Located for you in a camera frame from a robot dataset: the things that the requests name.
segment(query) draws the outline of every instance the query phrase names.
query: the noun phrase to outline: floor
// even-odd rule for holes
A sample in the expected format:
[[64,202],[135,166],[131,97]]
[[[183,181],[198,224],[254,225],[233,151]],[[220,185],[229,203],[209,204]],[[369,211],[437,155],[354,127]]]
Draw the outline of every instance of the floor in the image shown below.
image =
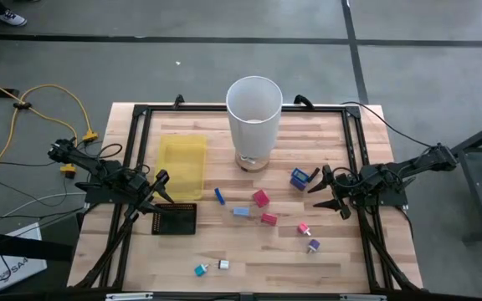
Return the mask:
[[[114,101],[173,101],[183,94],[189,102],[223,102],[228,86],[250,74],[274,80],[286,102],[303,94],[320,104],[383,105],[387,121],[431,144],[455,145],[482,128],[482,0],[5,3],[28,25],[0,24],[3,37],[17,34],[0,40],[0,84],[21,91],[63,85],[85,102],[100,133]],[[24,40],[30,34],[53,34],[60,42]],[[86,42],[90,35],[97,41]],[[29,99],[85,132],[78,105],[66,95],[40,90]],[[0,99],[0,150],[11,117],[11,102]],[[398,161],[423,150],[390,135]],[[49,144],[68,136],[59,125],[20,113],[4,160],[48,163]],[[57,169],[0,166],[0,181],[34,196],[63,193]],[[482,297],[482,243],[461,242],[482,228],[462,171],[422,174],[408,188],[408,199],[425,288]],[[29,200],[0,187],[0,215]],[[82,196],[68,196],[58,207],[34,204],[16,214],[64,212],[82,203]],[[0,222],[0,232],[26,221]]]

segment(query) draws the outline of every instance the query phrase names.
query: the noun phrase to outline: wooden table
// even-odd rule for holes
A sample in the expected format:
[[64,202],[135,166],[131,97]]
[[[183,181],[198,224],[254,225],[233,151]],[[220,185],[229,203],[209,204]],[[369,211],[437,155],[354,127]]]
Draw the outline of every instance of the wooden table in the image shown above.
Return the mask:
[[[104,145],[126,144],[132,103],[114,103],[105,131]],[[382,115],[382,108],[371,109]],[[385,125],[362,111],[362,122],[371,163],[392,161]],[[354,125],[351,122],[353,137]],[[141,125],[131,166],[135,165]],[[348,167],[341,117],[332,113],[283,113],[276,147],[269,167],[247,173],[233,161],[234,148],[225,112],[155,112],[151,120],[145,163],[156,164],[161,135],[206,135],[208,153],[203,198],[197,201],[197,234],[152,236],[152,214],[141,216],[133,228],[124,282],[125,290],[188,292],[366,293],[366,267],[356,213],[342,220],[337,212],[312,205],[331,198],[331,192],[306,194],[290,183],[298,167],[311,173],[328,163]],[[123,152],[115,157],[122,161]],[[154,173],[149,178],[153,181]],[[320,180],[320,175],[311,185]],[[219,205],[213,189],[219,187],[226,206]],[[252,194],[267,191],[271,203],[255,206]],[[250,218],[234,217],[233,207],[250,207]],[[105,248],[112,205],[98,206],[86,218],[74,256],[69,285],[79,282]],[[279,216],[276,227],[262,224],[262,212]],[[408,223],[394,208],[381,208],[387,249],[413,283],[422,286]],[[306,253],[310,237],[296,228],[306,222],[320,241],[317,253]],[[115,255],[112,271],[115,270]],[[219,259],[230,261],[229,270],[218,270]],[[382,282],[378,256],[377,279]],[[208,273],[196,277],[194,268],[209,263]]]

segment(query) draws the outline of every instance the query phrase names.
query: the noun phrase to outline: yellow container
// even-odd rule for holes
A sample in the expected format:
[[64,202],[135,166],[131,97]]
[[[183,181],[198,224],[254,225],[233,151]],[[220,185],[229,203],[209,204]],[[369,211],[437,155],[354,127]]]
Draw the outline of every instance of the yellow container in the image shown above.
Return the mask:
[[166,186],[167,193],[175,202],[202,198],[206,144],[205,135],[161,137],[156,173],[161,169],[168,172],[170,180]]

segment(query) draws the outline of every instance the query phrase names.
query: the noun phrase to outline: pink block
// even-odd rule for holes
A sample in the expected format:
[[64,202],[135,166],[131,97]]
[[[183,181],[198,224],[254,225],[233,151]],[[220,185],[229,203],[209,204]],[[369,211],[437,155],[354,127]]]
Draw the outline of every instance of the pink block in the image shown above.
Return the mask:
[[278,217],[269,213],[264,213],[261,216],[261,222],[268,223],[271,226],[275,226],[278,221]]
[[269,197],[267,196],[267,193],[265,193],[265,191],[263,190],[258,190],[258,192],[254,193],[252,195],[252,197],[254,198],[254,200],[256,201],[256,204],[258,204],[258,207],[263,207],[267,204],[269,204]]
[[311,236],[310,228],[303,222],[299,225],[299,227],[297,227],[297,230],[299,230],[300,234]]

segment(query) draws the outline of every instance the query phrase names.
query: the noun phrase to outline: white sneaker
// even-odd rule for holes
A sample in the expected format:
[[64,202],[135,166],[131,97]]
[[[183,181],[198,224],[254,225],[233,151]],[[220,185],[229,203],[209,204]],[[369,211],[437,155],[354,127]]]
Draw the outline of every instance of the white sneaker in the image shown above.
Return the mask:
[[12,26],[23,26],[27,24],[26,18],[18,16],[16,13],[11,12],[10,9],[0,15],[0,20]]

